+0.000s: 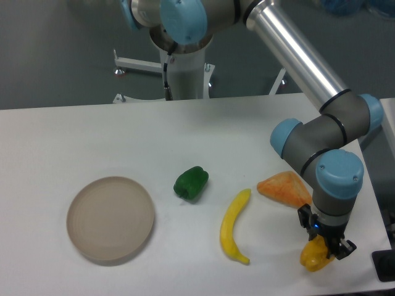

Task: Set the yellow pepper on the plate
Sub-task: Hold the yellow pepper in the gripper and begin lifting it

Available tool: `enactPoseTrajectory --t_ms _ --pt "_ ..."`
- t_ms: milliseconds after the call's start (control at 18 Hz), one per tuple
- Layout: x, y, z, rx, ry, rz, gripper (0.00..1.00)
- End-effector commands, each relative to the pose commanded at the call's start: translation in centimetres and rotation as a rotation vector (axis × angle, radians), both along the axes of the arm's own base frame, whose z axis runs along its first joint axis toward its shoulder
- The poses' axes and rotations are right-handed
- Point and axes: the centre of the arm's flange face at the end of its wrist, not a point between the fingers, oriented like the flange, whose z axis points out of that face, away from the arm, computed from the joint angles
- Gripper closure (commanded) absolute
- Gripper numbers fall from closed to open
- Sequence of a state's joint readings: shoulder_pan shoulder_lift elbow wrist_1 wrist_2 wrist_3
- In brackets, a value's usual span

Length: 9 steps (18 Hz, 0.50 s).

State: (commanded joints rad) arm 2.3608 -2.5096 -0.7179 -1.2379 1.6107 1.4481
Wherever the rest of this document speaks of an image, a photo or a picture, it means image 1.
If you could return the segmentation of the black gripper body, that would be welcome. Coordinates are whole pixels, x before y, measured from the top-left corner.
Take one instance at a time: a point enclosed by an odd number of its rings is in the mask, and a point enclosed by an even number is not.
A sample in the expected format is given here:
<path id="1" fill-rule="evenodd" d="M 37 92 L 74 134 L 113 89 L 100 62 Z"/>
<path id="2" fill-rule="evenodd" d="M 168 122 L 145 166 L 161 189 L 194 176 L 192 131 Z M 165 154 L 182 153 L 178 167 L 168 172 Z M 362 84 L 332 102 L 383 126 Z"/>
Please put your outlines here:
<path id="1" fill-rule="evenodd" d="M 341 216 L 331 216 L 319 210 L 315 205 L 312 205 L 310 210 L 311 214 L 308 219 L 310 240 L 314 239 L 317 235 L 322 236 L 329 243 L 344 239 L 344 232 L 351 213 Z"/>

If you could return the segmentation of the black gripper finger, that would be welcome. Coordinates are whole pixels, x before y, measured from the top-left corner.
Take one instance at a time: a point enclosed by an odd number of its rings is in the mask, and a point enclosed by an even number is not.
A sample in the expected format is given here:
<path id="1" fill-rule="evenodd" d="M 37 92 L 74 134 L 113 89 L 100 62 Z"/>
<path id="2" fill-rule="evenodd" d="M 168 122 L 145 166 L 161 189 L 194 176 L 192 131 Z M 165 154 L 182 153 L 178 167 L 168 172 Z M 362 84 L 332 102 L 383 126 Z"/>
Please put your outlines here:
<path id="1" fill-rule="evenodd" d="M 344 236 L 326 238 L 327 259 L 335 257 L 337 260 L 342 260 L 348 257 L 357 246 L 350 240 L 346 240 Z"/>
<path id="2" fill-rule="evenodd" d="M 310 215 L 311 208 L 309 204 L 304 204 L 297 210 L 297 214 L 299 217 L 300 225 L 307 231 L 309 237 L 311 237 L 311 224 L 310 224 Z"/>

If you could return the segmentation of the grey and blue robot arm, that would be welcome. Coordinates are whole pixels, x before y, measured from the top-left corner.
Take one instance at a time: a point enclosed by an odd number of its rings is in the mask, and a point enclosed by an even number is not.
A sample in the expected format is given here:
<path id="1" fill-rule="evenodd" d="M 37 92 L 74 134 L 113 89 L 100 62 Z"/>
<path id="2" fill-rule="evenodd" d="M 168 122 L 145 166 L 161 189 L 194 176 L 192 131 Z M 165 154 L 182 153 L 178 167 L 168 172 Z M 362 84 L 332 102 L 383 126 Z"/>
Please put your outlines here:
<path id="1" fill-rule="evenodd" d="M 356 245 L 344 238 L 364 168 L 343 147 L 378 126 L 383 108 L 370 95 L 355 95 L 286 16 L 278 1 L 120 1 L 132 29 L 149 28 L 164 51 L 160 73 L 168 101 L 204 96 L 204 64 L 188 67 L 182 55 L 203 51 L 214 33 L 243 22 L 262 39 L 319 111 L 301 123 L 282 121 L 270 143 L 313 190 L 312 204 L 299 207 L 311 239 L 322 236 L 328 257 L 342 259 Z"/>

